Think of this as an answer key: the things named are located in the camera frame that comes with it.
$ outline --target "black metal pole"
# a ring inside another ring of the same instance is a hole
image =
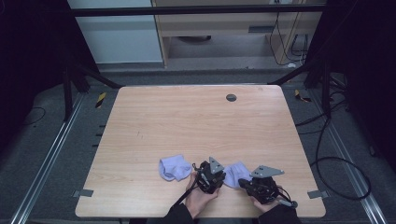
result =
[[[293,5],[241,5],[241,6],[194,6],[194,7],[118,7],[80,8],[71,10],[44,10],[44,13],[74,17],[142,16],[176,14],[265,13],[265,12],[319,12],[342,10],[343,6],[326,4]]]

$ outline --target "crumpled cloth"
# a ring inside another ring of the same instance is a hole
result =
[[[241,161],[226,166],[223,172],[227,174],[224,179],[224,184],[233,189],[241,188],[238,182],[239,179],[250,181],[252,178],[250,176],[250,171]]]
[[[160,176],[167,181],[174,179],[180,181],[189,176],[191,170],[191,164],[185,161],[182,155],[160,159]]]

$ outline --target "wooden table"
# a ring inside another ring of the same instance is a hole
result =
[[[229,102],[228,94],[237,99]],[[298,202],[299,217],[322,217],[318,189],[278,86],[146,86],[120,89],[81,196],[79,217],[163,217],[189,177],[167,182],[161,158],[182,154],[199,165],[241,161],[249,171],[285,171],[274,180]],[[225,185],[200,217],[257,217],[246,192]]]

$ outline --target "human hand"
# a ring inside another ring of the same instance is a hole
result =
[[[279,192],[283,193],[282,187],[278,186]],[[250,196],[250,200],[253,202],[254,206],[259,208],[263,213],[270,211],[271,209],[275,208],[277,205],[280,204],[279,200],[282,200],[281,196],[277,196],[277,198],[270,203],[261,204],[255,197]]]
[[[188,190],[195,181],[197,176],[196,172],[191,173],[190,183],[187,185]],[[192,218],[196,218],[202,211],[204,211],[206,205],[219,195],[219,189],[216,189],[213,194],[204,193],[200,188],[193,189],[192,192],[186,198],[186,207],[189,210]]]

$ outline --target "metal rail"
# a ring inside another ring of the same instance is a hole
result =
[[[64,122],[64,124],[61,127],[61,130],[58,132],[58,135],[56,136],[55,140],[52,143],[51,148],[49,149],[49,153],[47,154],[46,159],[44,159],[43,164],[40,167],[40,170],[35,176],[35,180],[33,181],[31,187],[29,188],[25,197],[23,198],[23,201],[21,202],[17,211],[14,213],[12,219],[10,220],[11,224],[23,224],[26,222],[27,218],[29,217],[30,212],[32,211],[35,205],[35,202],[37,201],[37,198],[40,195],[40,192],[46,183],[50,171],[56,162],[59,152],[61,151],[62,146],[64,145],[64,141],[76,120],[83,99],[84,99],[84,94],[79,93],[76,102],[74,104],[75,110],[71,114],[70,119]]]

